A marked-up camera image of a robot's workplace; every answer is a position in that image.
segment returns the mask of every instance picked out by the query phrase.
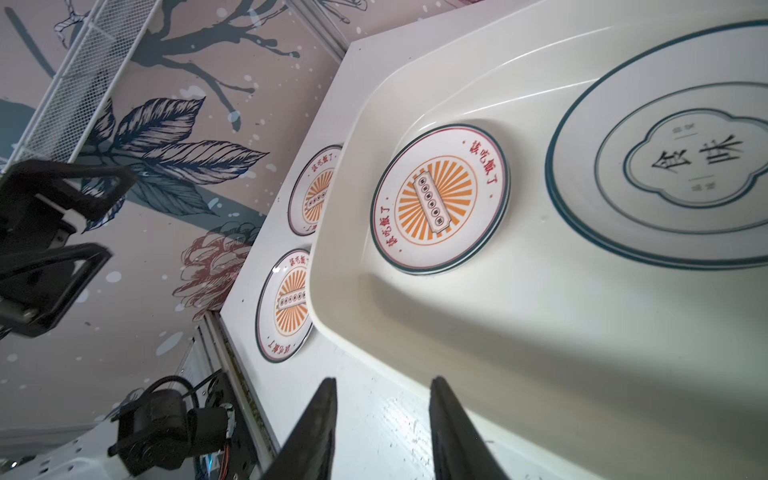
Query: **wall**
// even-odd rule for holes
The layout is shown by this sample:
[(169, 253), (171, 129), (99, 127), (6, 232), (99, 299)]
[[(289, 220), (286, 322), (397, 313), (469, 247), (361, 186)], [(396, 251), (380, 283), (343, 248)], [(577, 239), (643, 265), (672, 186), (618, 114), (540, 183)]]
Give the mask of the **wall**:
[(11, 156), (94, 0), (3, 0), (0, 158)]
[[(56, 329), (0, 342), (0, 428), (101, 418), (175, 372), (198, 313), (226, 297), (338, 68), (282, 2), (251, 3), (165, 0), (152, 21), (78, 158), (138, 175), (119, 208), (79, 220), (87, 230), (69, 242), (101, 243), (114, 257)], [(66, 50), (48, 19), (67, 11), (64, 0), (12, 7), (21, 18), (38, 12), (27, 28), (60, 62)], [(34, 59), (19, 63), (23, 42), (3, 35), (18, 50), (6, 64), (19, 65), (2, 73), (4, 100), (31, 115), (50, 78)]]
[(348, 43), (479, 0), (295, 0), (316, 2)]

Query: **tree branch illustration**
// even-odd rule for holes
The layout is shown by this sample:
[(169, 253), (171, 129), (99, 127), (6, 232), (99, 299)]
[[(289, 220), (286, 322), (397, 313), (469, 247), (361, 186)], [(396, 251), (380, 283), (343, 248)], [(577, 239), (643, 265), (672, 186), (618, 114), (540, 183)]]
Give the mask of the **tree branch illustration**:
[(363, 12), (368, 9), (368, 2), (366, 0), (315, 0), (321, 7), (326, 9), (331, 15), (338, 18), (340, 22), (349, 24), (349, 19), (339, 13), (336, 7), (352, 7), (362, 10)]
[[(240, 41), (250, 41), (255, 45), (265, 48), (275, 55), (299, 58), (298, 51), (282, 51), (277, 47), (277, 40), (274, 38), (264, 38), (256, 35), (254, 31), (266, 24), (271, 18), (275, 18), (288, 9), (283, 5), (277, 10), (277, 0), (265, 0), (257, 7), (253, 7), (254, 0), (241, 0), (240, 4), (224, 20), (210, 27), (201, 28), (198, 31), (168, 38), (170, 34), (170, 24), (174, 9), (184, 3), (186, 0), (164, 0), (161, 6), (163, 12), (163, 25), (155, 33), (148, 31), (141, 39), (136, 52), (131, 58), (143, 67), (154, 67), (160, 65), (166, 68), (184, 70), (196, 75), (206, 82), (210, 89), (216, 94), (221, 104), (230, 112), (235, 111), (235, 107), (230, 102), (223, 88), (242, 91), (252, 94), (256, 90), (252, 87), (238, 87), (236, 85), (226, 84), (205, 71), (192, 61), (185, 63), (172, 60), (169, 57), (175, 55), (188, 55), (217, 43), (229, 42), (240, 43)], [(237, 25), (237, 23), (247, 22), (247, 25)], [(231, 121), (232, 128), (239, 130), (240, 119)]]
[(29, 34), (29, 31), (24, 26), (24, 23), (22, 23), (22, 20), (18, 17), (18, 15), (16, 15), (16, 12), (13, 10), (13, 8), (5, 7), (4, 11), (5, 16), (8, 17), (11, 25), (13, 25), (16, 33), (18, 33), (19, 38), (24, 42), (24, 45), (29, 50), (29, 53), (31, 53), (32, 57), (34, 57), (38, 62), (40, 68), (45, 70), (45, 73), (48, 75), (48, 77), (53, 78), (54, 75), (56, 75), (56, 70), (54, 70), (51, 64), (48, 63), (48, 60), (45, 59), (43, 52), (40, 51), (38, 44), (35, 43), (35, 40)]

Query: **plate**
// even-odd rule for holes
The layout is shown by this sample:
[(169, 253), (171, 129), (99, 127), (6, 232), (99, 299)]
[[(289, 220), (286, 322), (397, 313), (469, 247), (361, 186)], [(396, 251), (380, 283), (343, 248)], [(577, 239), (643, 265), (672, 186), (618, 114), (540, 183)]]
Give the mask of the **plate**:
[(303, 237), (317, 230), (341, 148), (341, 145), (330, 145), (317, 152), (293, 185), (288, 201), (288, 224), (296, 235)]
[(261, 355), (284, 362), (302, 346), (312, 329), (306, 308), (306, 274), (310, 252), (283, 255), (264, 282), (256, 309), (256, 340)]
[(768, 23), (670, 41), (571, 106), (546, 160), (563, 218), (600, 247), (660, 266), (768, 263)]
[(466, 261), (496, 230), (507, 207), (502, 149), (480, 128), (428, 131), (397, 154), (371, 206), (371, 234), (406, 273), (438, 273)]

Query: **metal mesh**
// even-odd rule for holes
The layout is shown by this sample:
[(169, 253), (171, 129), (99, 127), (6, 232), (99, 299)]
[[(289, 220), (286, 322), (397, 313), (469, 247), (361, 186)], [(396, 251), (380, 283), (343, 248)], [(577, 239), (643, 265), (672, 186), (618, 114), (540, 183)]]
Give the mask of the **metal mesh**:
[(88, 124), (116, 82), (159, 0), (104, 0), (72, 46), (11, 162), (66, 162), (77, 155)]

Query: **plate rim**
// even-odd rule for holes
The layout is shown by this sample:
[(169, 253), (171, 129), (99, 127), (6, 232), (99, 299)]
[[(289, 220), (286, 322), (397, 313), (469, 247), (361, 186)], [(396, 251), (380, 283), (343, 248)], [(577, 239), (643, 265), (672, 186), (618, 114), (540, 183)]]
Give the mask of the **plate rim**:
[(256, 322), (255, 322), (255, 323), (254, 323), (254, 325), (253, 325), (253, 328), (254, 328), (254, 330), (255, 330), (255, 333), (256, 333), (256, 346), (259, 348), (259, 353), (261, 354), (261, 356), (262, 356), (262, 357), (263, 357), (263, 358), (264, 358), (264, 359), (265, 359), (267, 362), (269, 362), (269, 363), (282, 363), (282, 362), (285, 362), (286, 360), (288, 360), (289, 358), (291, 358), (292, 356), (296, 355), (296, 352), (298, 352), (298, 351), (301, 349), (301, 347), (304, 345), (304, 342), (306, 342), (306, 339), (307, 339), (307, 338), (309, 338), (309, 336), (310, 336), (310, 333), (312, 332), (312, 329), (313, 329), (313, 328), (315, 328), (315, 323), (314, 323), (314, 322), (312, 321), (312, 319), (310, 318), (310, 319), (309, 319), (309, 320), (310, 320), (310, 322), (311, 322), (311, 324), (310, 324), (310, 327), (309, 327), (309, 329), (306, 331), (306, 335), (304, 335), (304, 338), (302, 338), (302, 339), (301, 339), (301, 341), (299, 342), (299, 346), (298, 346), (298, 347), (296, 347), (296, 349), (293, 351), (293, 353), (291, 353), (290, 355), (288, 355), (288, 356), (287, 356), (287, 357), (285, 357), (284, 359), (280, 359), (280, 360), (274, 360), (274, 359), (271, 359), (271, 358), (270, 358), (270, 357), (269, 357), (269, 356), (268, 356), (268, 355), (267, 355), (267, 354), (264, 352), (264, 350), (263, 350), (263, 348), (262, 348), (262, 346), (261, 346), (261, 341), (259, 340), (259, 321), (260, 321), (260, 318), (259, 318), (259, 317), (260, 317), (260, 315), (259, 315), (259, 313), (261, 312), (261, 301), (264, 299), (264, 291), (266, 290), (266, 285), (267, 285), (267, 284), (270, 282), (270, 279), (272, 278), (272, 275), (275, 273), (275, 272), (274, 272), (274, 268), (275, 268), (275, 266), (278, 266), (278, 265), (280, 265), (280, 263), (282, 263), (282, 262), (283, 262), (283, 260), (285, 260), (287, 257), (289, 257), (289, 256), (293, 255), (295, 252), (304, 252), (304, 253), (306, 253), (306, 255), (307, 255), (307, 256), (309, 256), (309, 255), (310, 255), (310, 251), (309, 251), (309, 250), (307, 250), (306, 248), (294, 248), (294, 249), (292, 249), (292, 250), (289, 250), (289, 251), (285, 252), (285, 253), (284, 253), (284, 255), (282, 255), (282, 256), (280, 257), (280, 259), (279, 259), (278, 261), (276, 261), (276, 262), (275, 262), (275, 264), (274, 264), (274, 265), (272, 265), (272, 268), (270, 268), (270, 273), (269, 273), (269, 275), (267, 275), (267, 276), (266, 276), (266, 279), (264, 280), (264, 284), (261, 286), (261, 293), (259, 293), (259, 302), (256, 304), (256, 315), (255, 315), (255, 317), (256, 317)]
[(593, 90), (595, 90), (600, 84), (602, 84), (604, 81), (609, 79), (611, 76), (613, 76), (620, 70), (623, 70), (627, 66), (633, 64), (634, 62), (644, 57), (647, 57), (648, 55), (655, 53), (656, 51), (663, 50), (664, 48), (670, 47), (671, 45), (682, 43), (684, 41), (688, 41), (693, 38), (717, 33), (719, 31), (735, 30), (738, 28), (758, 27), (758, 26), (767, 26), (767, 25), (768, 25), (768, 19), (749, 20), (747, 22), (736, 22), (736, 23), (730, 23), (726, 25), (720, 25), (717, 27), (706, 28), (704, 30), (695, 31), (693, 33), (683, 35), (678, 38), (673, 38), (672, 40), (659, 44), (649, 50), (643, 51), (640, 54), (630, 58), (629, 60), (622, 62), (617, 67), (612, 68), (607, 74), (600, 77), (595, 83), (590, 85), (589, 88), (587, 88), (587, 90), (585, 90), (581, 95), (579, 95), (576, 101), (566, 110), (565, 114), (563, 115), (563, 118), (559, 121), (558, 126), (555, 129), (554, 134), (552, 135), (552, 138), (549, 142), (549, 146), (547, 147), (547, 154), (545, 157), (544, 176), (545, 176), (545, 184), (547, 187), (547, 193), (549, 195), (550, 201), (554, 205), (554, 208), (556, 209), (558, 214), (563, 218), (563, 220), (565, 220), (565, 223), (567, 223), (576, 233), (581, 235), (584, 239), (586, 239), (590, 243), (593, 243), (600, 248), (603, 248), (611, 253), (615, 253), (629, 260), (634, 260), (634, 261), (646, 263), (649, 265), (665, 266), (668, 268), (676, 268), (681, 270), (730, 270), (730, 269), (757, 267), (757, 266), (762, 266), (768, 263), (768, 255), (750, 257), (750, 258), (739, 259), (739, 260), (697, 260), (697, 259), (685, 259), (685, 258), (679, 258), (679, 257), (667, 257), (664, 255), (657, 255), (655, 253), (645, 252), (643, 250), (638, 250), (626, 245), (622, 245), (612, 239), (607, 238), (601, 233), (598, 233), (594, 229), (590, 228), (586, 223), (584, 223), (581, 219), (579, 219), (578, 216), (573, 214), (571, 209), (568, 208), (568, 205), (562, 200), (560, 192), (558, 191), (557, 182), (554, 180), (554, 166), (553, 166), (554, 147), (557, 144), (558, 138), (560, 136), (560, 132), (565, 126), (565, 123), (570, 118), (571, 114), (579, 106), (579, 104), (581, 104), (581, 102), (590, 93), (592, 93)]
[(288, 216), (288, 227), (290, 227), (291, 231), (294, 234), (298, 235), (299, 237), (308, 237), (309, 235), (312, 235), (313, 233), (315, 233), (317, 231), (317, 229), (315, 229), (315, 230), (313, 230), (313, 231), (311, 231), (309, 233), (299, 233), (299, 232), (296, 231), (296, 228), (294, 228), (294, 226), (293, 226), (293, 222), (290, 221), (290, 206), (293, 203), (293, 195), (296, 193), (296, 188), (299, 186), (299, 182), (301, 181), (301, 177), (304, 175), (304, 172), (306, 172), (306, 169), (310, 167), (312, 162), (314, 162), (315, 159), (318, 158), (318, 156), (320, 156), (320, 154), (322, 152), (324, 152), (326, 150), (330, 150), (332, 148), (338, 148), (339, 152), (341, 153), (341, 150), (343, 150), (344, 146), (342, 146), (341, 144), (333, 144), (333, 145), (328, 145), (327, 147), (321, 148), (316, 154), (314, 154), (310, 158), (310, 161), (306, 162), (306, 165), (304, 165), (304, 168), (301, 169), (301, 172), (299, 173), (299, 176), (296, 177), (296, 182), (293, 184), (293, 189), (291, 189), (291, 191), (290, 191), (290, 197), (288, 197), (288, 211), (286, 213), (286, 215)]
[[(485, 135), (496, 147), (496, 150), (498, 150), (501, 164), (504, 166), (504, 190), (502, 191), (502, 203), (499, 206), (499, 209), (497, 210), (496, 214), (494, 215), (493, 219), (491, 220), (491, 223), (488, 226), (488, 229), (485, 231), (485, 233), (480, 236), (480, 238), (474, 242), (465, 252), (460, 255), (457, 259), (451, 261), (442, 263), (440, 265), (436, 265), (430, 268), (410, 268), (406, 266), (398, 265), (397, 263), (393, 262), (389, 256), (382, 250), (382, 247), (379, 245), (379, 242), (376, 241), (376, 227), (375, 227), (375, 207), (376, 207), (376, 198), (379, 196), (379, 191), (381, 190), (381, 186), (384, 183), (384, 179), (386, 178), (389, 171), (394, 167), (395, 163), (397, 163), (397, 160), (406, 152), (408, 149), (415, 144), (416, 142), (420, 141), (424, 137), (427, 137), (431, 134), (434, 134), (436, 131), (446, 130), (453, 127), (463, 127), (468, 128), (473, 131), (477, 131), (483, 135)], [(398, 271), (401, 271), (403, 273), (407, 273), (409, 275), (431, 275), (436, 273), (442, 273), (446, 270), (450, 270), (452, 268), (455, 268), (462, 263), (466, 262), (470, 258), (472, 258), (478, 251), (482, 250), (483, 246), (493, 237), (493, 234), (495, 233), (496, 229), (498, 229), (498, 225), (501, 223), (501, 220), (504, 216), (504, 214), (507, 211), (507, 206), (509, 204), (509, 191), (510, 191), (510, 183), (511, 183), (511, 175), (509, 172), (509, 165), (507, 163), (507, 158), (504, 155), (504, 151), (502, 150), (501, 145), (498, 144), (496, 139), (485, 131), (484, 129), (477, 127), (472, 124), (462, 124), (462, 123), (455, 123), (455, 124), (444, 124), (439, 127), (435, 127), (431, 130), (428, 130), (424, 132), (423, 134), (419, 135), (418, 137), (411, 140), (405, 147), (400, 149), (400, 151), (395, 155), (395, 157), (389, 162), (386, 169), (381, 174), (381, 177), (379, 178), (379, 182), (376, 184), (376, 189), (373, 191), (373, 198), (371, 199), (371, 208), (369, 212), (369, 230), (371, 233), (371, 237), (373, 240), (373, 245), (376, 246), (376, 249), (379, 251), (379, 254), (386, 260), (387, 263), (395, 267)]]

